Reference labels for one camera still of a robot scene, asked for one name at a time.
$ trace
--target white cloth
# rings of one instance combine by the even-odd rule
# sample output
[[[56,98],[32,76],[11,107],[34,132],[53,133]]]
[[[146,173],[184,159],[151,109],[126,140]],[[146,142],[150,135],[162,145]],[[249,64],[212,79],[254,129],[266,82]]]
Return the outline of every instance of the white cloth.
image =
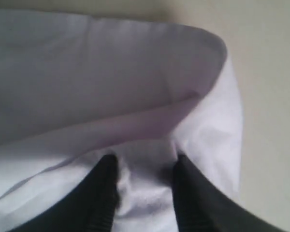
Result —
[[[215,35],[0,10],[0,232],[62,199],[108,149],[128,157],[113,231],[177,231],[158,170],[180,150],[234,197],[241,133],[235,77]],[[144,141],[125,143],[133,140]]]

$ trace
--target beige wall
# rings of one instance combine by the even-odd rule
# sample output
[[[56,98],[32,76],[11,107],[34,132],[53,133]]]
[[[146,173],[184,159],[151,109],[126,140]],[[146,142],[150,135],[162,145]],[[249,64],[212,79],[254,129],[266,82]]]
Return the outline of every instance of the beige wall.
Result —
[[[240,203],[290,231],[290,0],[0,0],[0,7],[171,21],[221,36],[244,104]]]

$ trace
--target white fabric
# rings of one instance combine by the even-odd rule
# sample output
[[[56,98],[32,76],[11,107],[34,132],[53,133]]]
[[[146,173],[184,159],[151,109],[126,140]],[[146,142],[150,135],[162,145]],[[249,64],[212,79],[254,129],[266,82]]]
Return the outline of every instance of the white fabric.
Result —
[[[113,231],[177,231],[159,170],[180,150],[234,197],[241,132],[218,37],[165,23],[0,10],[0,232],[62,199],[109,149],[126,157]]]

